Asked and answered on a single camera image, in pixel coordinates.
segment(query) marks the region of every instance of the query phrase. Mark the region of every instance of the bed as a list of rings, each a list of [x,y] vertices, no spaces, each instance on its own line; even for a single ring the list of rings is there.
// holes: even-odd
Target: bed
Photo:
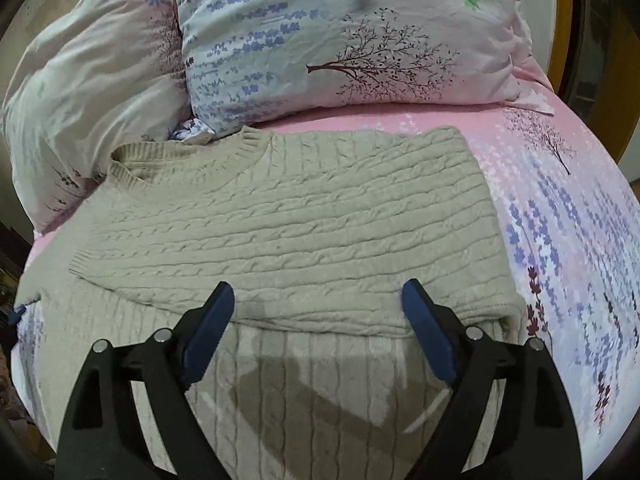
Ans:
[[[535,64],[516,77],[543,97],[553,115],[495,104],[351,105],[261,126],[281,134],[375,129],[411,135],[442,124],[460,130],[490,186],[513,278],[527,302],[527,334],[545,341],[564,381],[588,478],[640,406],[640,205],[602,144],[553,92],[561,85],[570,47],[568,1],[573,0],[523,1],[526,16],[536,17],[529,20],[534,53],[548,67],[551,83]],[[70,208],[57,216],[36,240],[30,259],[72,214]],[[55,428],[36,408],[46,395],[38,378],[44,373],[38,370],[38,347],[46,308],[38,302],[27,309],[12,372],[27,409],[55,444]],[[200,403],[194,409],[198,414],[208,408]],[[531,454],[535,467],[543,457],[535,449]]]

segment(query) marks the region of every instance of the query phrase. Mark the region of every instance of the floral bedding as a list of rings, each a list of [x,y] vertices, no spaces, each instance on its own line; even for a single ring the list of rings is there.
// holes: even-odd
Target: floral bedding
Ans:
[[[269,124],[280,133],[460,129],[498,211],[527,333],[560,371],[587,478],[640,406],[640,205],[601,143],[553,92],[546,116],[499,106],[383,105],[316,110]]]
[[[193,112],[218,135],[362,103],[507,100],[548,110],[514,76],[531,56],[519,0],[177,4]]]

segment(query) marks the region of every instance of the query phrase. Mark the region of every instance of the blue gripper pad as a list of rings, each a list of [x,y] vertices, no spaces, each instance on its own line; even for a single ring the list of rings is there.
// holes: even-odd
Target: blue gripper pad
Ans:
[[[434,375],[451,386],[458,377],[454,348],[433,317],[433,302],[430,298],[421,296],[418,286],[420,284],[417,280],[409,280],[404,284],[402,310],[414,329]]]
[[[26,311],[27,308],[23,305],[19,306],[16,310],[7,306],[0,306],[0,314],[4,314],[4,318],[9,326],[15,326],[20,323],[20,320]]]
[[[213,298],[213,301],[213,305],[184,350],[184,374],[181,381],[186,387],[202,380],[225,328],[231,320],[236,305],[236,297],[231,285],[225,283],[222,291]]]

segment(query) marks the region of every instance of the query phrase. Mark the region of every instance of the pink bed sheet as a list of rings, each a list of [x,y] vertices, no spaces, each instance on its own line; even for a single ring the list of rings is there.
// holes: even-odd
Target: pink bed sheet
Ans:
[[[554,116],[492,105],[389,104],[312,110],[266,126],[281,134],[460,129],[490,186],[528,303],[528,335],[546,342],[568,391],[586,478],[640,406],[640,205],[582,121],[547,88],[528,84]],[[30,261],[55,233],[36,240]]]

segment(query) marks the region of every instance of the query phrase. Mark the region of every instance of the tree print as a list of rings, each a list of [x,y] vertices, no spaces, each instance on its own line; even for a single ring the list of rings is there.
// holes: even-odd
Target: tree print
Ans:
[[[605,408],[609,405],[609,394],[611,386],[605,382],[604,372],[598,374],[598,401],[594,410],[594,422],[598,424],[598,434],[602,434],[602,425],[604,423]]]
[[[100,186],[100,184],[107,180],[107,173],[96,164],[91,171],[91,178],[98,186]]]
[[[606,294],[604,295],[604,299],[607,302],[607,310],[613,316],[613,325],[616,327],[616,330],[618,330],[619,336],[622,337],[622,334],[620,333],[620,320],[618,319],[618,314],[616,314],[613,309],[613,303]]]
[[[52,197],[55,199],[54,205],[45,203],[44,207],[54,213],[62,213],[84,198],[86,193],[78,184],[78,182],[82,183],[84,179],[76,170],[72,169],[73,176],[71,176],[63,171],[58,171],[52,164],[50,164],[50,167],[58,176],[57,179],[53,179],[53,184],[61,190],[62,193],[60,196]]]
[[[535,304],[527,304],[527,335],[529,337],[540,337],[538,332],[542,330],[548,336],[549,339],[549,353],[554,354],[554,340],[549,332],[549,322],[545,319],[545,307],[542,305],[540,294],[542,293],[542,287],[540,287],[540,276],[536,267],[528,267],[527,272],[529,274],[529,288],[531,293],[536,298]]]
[[[560,132],[551,125],[544,115],[517,108],[507,108],[503,114],[507,119],[507,129],[510,132],[515,133],[526,141],[530,148],[551,154],[562,164],[566,174],[571,175],[564,160],[572,158],[575,155],[575,151],[566,143]]]
[[[178,26],[175,0],[146,0],[150,5],[149,34],[153,42],[150,53],[159,76],[168,75],[174,86],[186,90],[187,81],[182,63],[182,33]],[[190,110],[185,110],[185,118]]]
[[[335,60],[322,65],[307,65],[307,73],[333,70],[344,74],[347,82],[338,95],[351,101],[354,96],[365,101],[398,102],[408,98],[424,100],[442,97],[453,82],[453,68],[458,53],[442,44],[431,44],[417,25],[397,24],[398,15],[389,9],[364,16],[353,26],[347,15],[342,30],[344,49]]]

